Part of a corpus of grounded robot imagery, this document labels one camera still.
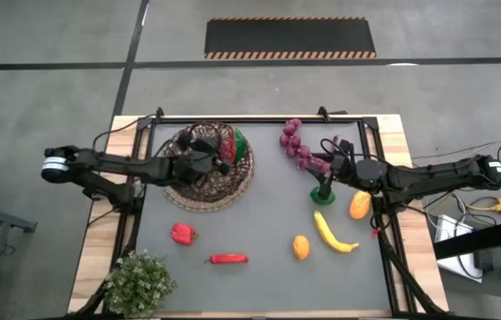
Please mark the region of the long red chili pepper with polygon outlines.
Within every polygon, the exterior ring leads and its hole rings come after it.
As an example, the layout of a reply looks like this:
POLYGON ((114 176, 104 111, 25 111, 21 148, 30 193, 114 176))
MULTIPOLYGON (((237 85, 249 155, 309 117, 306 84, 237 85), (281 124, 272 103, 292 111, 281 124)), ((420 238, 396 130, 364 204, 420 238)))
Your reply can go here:
POLYGON ((237 263, 248 263, 249 258, 247 255, 242 253, 221 253, 212 254, 207 262, 211 264, 237 264, 237 263))

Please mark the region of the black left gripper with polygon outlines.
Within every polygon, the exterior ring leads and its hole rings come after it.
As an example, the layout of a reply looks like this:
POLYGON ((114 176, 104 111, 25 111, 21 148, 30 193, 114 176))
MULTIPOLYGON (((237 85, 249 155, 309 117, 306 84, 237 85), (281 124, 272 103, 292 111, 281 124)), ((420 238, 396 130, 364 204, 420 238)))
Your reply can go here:
MULTIPOLYGON (((220 143, 214 139, 196 139, 193 149, 206 154, 216 154, 220 143)), ((195 183, 212 171, 215 165, 222 175, 228 175, 231 164, 212 155, 200 156, 197 153, 188 156, 179 156, 173 166, 172 173, 175 178, 186 183, 195 183)))

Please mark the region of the orange mango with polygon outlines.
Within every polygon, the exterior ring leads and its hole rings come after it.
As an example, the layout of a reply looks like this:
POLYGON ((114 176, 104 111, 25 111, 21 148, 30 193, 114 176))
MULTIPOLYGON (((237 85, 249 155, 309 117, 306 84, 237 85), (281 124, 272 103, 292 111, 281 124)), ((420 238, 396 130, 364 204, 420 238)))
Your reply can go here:
POLYGON ((349 216, 354 220, 363 219, 370 210, 371 194, 358 191, 354 194, 349 207, 349 216))

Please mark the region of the red bell pepper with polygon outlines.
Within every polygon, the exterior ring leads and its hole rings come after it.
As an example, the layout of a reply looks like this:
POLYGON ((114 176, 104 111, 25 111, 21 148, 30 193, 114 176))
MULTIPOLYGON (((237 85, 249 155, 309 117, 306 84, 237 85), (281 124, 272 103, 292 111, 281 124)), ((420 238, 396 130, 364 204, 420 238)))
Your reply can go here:
POLYGON ((176 222, 171 227, 171 239, 176 244, 190 246, 194 244, 197 237, 196 229, 186 223, 176 222))

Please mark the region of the yellow power splitter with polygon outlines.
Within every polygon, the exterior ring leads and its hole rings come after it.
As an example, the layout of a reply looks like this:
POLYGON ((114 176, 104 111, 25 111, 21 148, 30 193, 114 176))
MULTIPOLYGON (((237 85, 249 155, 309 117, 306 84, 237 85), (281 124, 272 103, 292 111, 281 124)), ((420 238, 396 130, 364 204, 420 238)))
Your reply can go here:
POLYGON ((497 198, 496 202, 490 207, 478 207, 470 204, 466 205, 469 210, 479 211, 479 212, 497 212, 501 214, 501 198, 497 198))

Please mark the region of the watermelon slice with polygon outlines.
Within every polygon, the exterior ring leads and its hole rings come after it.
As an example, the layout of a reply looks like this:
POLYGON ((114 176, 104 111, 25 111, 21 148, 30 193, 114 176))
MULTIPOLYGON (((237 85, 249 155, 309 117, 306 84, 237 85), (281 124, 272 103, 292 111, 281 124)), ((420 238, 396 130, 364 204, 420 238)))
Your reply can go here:
POLYGON ((221 139, 220 157, 229 164, 239 163, 246 154, 247 144, 242 132, 235 127, 229 127, 227 134, 221 139))

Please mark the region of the black hazard-striped floor mat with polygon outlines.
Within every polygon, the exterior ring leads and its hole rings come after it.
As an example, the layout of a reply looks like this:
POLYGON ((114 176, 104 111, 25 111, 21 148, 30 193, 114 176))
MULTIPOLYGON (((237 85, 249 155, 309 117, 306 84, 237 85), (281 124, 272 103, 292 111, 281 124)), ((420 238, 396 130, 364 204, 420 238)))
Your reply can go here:
POLYGON ((207 22, 206 60, 374 59, 370 24, 353 17, 213 18, 207 22))

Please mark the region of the black aluminium table frame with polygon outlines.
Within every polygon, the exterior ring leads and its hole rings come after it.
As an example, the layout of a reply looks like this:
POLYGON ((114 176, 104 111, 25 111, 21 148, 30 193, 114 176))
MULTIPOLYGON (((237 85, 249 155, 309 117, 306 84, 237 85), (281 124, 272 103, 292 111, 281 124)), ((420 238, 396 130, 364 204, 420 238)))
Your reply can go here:
MULTIPOLYGON (((291 119, 291 115, 224 115, 224 116, 162 116, 158 122, 149 125, 146 130, 142 129, 136 133, 136 127, 132 126, 117 133, 112 133, 107 138, 106 150, 119 155, 128 156, 139 148, 137 154, 146 156, 151 153, 152 143, 150 139, 153 134, 150 132, 158 124, 187 124, 197 121, 220 121, 229 124, 283 124, 291 119)), ((360 129, 364 130, 370 140, 369 149, 373 154, 380 153, 392 164, 411 165, 411 154, 399 115, 331 115, 330 121, 326 125, 342 125, 357 121, 360 129)), ((440 308, 448 310, 448 302, 445 289, 442 284, 440 270, 437 267, 433 253, 433 241, 428 234, 426 217, 416 212, 407 210, 397 215, 396 221, 386 231, 390 237, 390 242, 397 247, 397 253, 404 259, 406 268, 415 277, 418 284, 430 299, 440 308)), ((401 312, 407 313, 413 308, 413 315, 423 315, 425 313, 422 305, 417 302, 416 297, 409 292, 409 287, 402 281, 400 273, 392 263, 386 263, 386 273, 392 277, 390 287, 397 295, 395 304, 401 312)), ((298 310, 298 311, 194 311, 186 313, 164 312, 157 315, 156 319, 238 319, 248 318, 254 320, 281 320, 281 319, 327 319, 327 320, 367 320, 388 318, 393 315, 393 311, 388 310, 368 310, 348 308, 345 310, 298 310)))

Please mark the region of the black power adapter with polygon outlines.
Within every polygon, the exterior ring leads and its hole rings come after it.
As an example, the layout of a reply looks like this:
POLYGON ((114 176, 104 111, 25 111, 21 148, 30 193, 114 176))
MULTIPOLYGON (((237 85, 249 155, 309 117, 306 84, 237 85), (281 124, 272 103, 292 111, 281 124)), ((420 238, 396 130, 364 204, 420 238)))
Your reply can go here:
POLYGON ((494 258, 490 249, 479 250, 473 253, 473 264, 482 272, 494 270, 494 258))

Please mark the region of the yellow lemon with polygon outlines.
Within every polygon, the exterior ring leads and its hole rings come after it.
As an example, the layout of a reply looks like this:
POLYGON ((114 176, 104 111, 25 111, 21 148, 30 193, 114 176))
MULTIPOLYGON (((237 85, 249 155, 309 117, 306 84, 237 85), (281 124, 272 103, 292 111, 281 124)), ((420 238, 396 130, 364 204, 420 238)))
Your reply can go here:
POLYGON ((294 256, 298 260, 306 260, 310 253, 310 243, 306 236, 295 236, 292 242, 294 256))

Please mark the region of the purple grape bunch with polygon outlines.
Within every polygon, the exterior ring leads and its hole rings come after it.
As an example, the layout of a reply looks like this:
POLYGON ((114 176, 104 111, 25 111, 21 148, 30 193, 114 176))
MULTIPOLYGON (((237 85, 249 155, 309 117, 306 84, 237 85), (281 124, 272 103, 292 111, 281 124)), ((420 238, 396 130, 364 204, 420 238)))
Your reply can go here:
POLYGON ((282 135, 279 138, 280 146, 284 149, 287 157, 295 159, 300 171, 308 169, 328 174, 330 172, 330 163, 322 160, 312 153, 310 147, 302 142, 298 129, 302 122, 298 118, 288 120, 282 128, 282 135))

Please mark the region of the yellow banana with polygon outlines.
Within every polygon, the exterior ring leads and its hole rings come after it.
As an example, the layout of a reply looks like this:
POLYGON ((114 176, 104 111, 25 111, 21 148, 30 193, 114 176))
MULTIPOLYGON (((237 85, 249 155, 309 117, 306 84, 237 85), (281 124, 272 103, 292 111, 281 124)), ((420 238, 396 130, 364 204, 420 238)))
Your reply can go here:
POLYGON ((326 245, 328 245, 329 248, 331 248, 335 252, 350 253, 351 251, 359 247, 358 243, 348 244, 342 243, 337 240, 337 238, 331 232, 329 225, 324 219, 322 213, 319 211, 314 211, 314 224, 323 242, 326 243, 326 245))

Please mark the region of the bushy green potted plant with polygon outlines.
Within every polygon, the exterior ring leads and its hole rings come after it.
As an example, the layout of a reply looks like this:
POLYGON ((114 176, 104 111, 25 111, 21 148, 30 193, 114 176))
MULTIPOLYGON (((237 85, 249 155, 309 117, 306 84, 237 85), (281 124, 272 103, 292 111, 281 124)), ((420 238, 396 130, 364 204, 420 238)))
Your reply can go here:
POLYGON ((151 316, 177 288, 163 258, 130 252, 105 278, 104 302, 109 311, 125 318, 151 316))

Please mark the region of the white box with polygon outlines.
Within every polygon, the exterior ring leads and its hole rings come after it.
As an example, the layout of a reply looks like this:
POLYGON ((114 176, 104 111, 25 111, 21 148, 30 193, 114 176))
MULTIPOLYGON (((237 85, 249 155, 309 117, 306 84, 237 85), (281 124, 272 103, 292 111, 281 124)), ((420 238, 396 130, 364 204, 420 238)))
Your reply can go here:
MULTIPOLYGON (((434 242, 439 243, 471 232, 473 232, 473 228, 467 224, 447 215, 440 215, 438 221, 435 223, 434 242)), ((466 277, 477 283, 482 282, 483 271, 475 266, 472 253, 438 259, 437 264, 442 269, 466 277)))

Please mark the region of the round woven placemat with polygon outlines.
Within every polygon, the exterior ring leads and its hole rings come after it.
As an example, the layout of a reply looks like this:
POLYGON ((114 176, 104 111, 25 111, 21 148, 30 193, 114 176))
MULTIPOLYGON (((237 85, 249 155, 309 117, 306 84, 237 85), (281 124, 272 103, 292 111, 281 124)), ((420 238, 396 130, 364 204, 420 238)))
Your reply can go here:
MULTIPOLYGON (((163 145, 163 149, 167 146, 168 143, 170 142, 173 142, 173 139, 172 137, 170 138, 170 140, 168 140, 165 145, 163 145)), ((186 148, 188 147, 193 147, 193 142, 195 141, 196 139, 191 139, 186 133, 184 134, 181 134, 179 136, 179 146, 185 150, 186 148)), ((195 153, 197 153, 198 155, 200 156, 206 156, 206 155, 212 155, 214 156, 214 159, 215 158, 219 158, 219 153, 217 152, 216 154, 206 154, 206 153, 203 153, 203 152, 198 152, 198 151, 194 151, 193 153, 191 153, 190 155, 194 155, 195 153)), ((177 187, 177 186, 180 186, 180 185, 191 185, 191 184, 194 184, 194 183, 186 183, 186 182, 177 182, 175 184, 172 184, 170 185, 169 187, 177 187)), ((181 204, 178 204, 178 203, 175 203, 173 201, 171 201, 172 203, 174 203, 175 205, 177 205, 178 207, 182 208, 182 209, 185 209, 185 210, 188 210, 188 211, 191 211, 191 212, 215 212, 215 211, 218 211, 218 210, 221 210, 227 206, 229 206, 230 204, 232 204, 233 202, 235 201, 232 201, 232 202, 227 202, 226 204, 225 203, 219 203, 219 204, 215 204, 215 205, 211 205, 211 206, 208 206, 208 205, 205 205, 205 206, 202 206, 202 205, 193 205, 193 203, 191 204, 188 204, 187 206, 185 205, 181 205, 181 204)))

